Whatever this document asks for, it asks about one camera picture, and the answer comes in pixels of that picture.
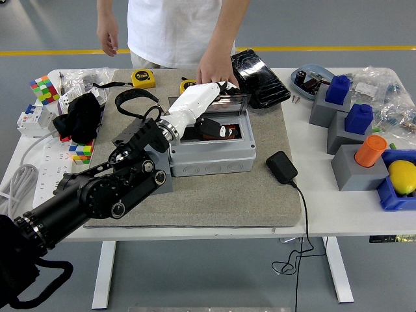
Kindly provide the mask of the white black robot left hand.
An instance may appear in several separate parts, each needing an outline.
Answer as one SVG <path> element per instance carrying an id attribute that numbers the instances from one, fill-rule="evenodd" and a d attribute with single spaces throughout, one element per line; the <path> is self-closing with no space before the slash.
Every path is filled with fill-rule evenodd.
<path id="1" fill-rule="evenodd" d="M 159 121 L 159 127 L 163 129 L 166 139 L 169 142 L 178 141 L 183 137 L 185 129 L 191 125 L 197 132 L 208 137 L 223 139 L 237 135 L 237 130 L 202 117 L 222 92 L 234 95 L 240 90 L 227 81 L 188 87 L 168 109 L 168 114 L 162 116 Z"/>

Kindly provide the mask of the person's left hand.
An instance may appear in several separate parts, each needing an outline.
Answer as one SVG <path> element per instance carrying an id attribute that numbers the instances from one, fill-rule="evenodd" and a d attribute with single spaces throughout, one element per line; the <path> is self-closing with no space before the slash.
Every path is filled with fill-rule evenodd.
<path id="1" fill-rule="evenodd" d="M 216 55 L 206 52 L 200 60 L 196 83 L 215 83 L 227 81 L 239 88 L 239 83 L 233 73 L 230 55 Z"/>

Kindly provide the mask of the person's right hand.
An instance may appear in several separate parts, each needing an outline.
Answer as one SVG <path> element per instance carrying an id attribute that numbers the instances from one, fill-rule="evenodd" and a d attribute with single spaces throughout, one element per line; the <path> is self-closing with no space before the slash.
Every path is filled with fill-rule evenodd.
<path id="1" fill-rule="evenodd" d="M 104 54 L 115 57 L 118 52 L 118 23 L 113 16 L 98 18 L 97 37 Z"/>

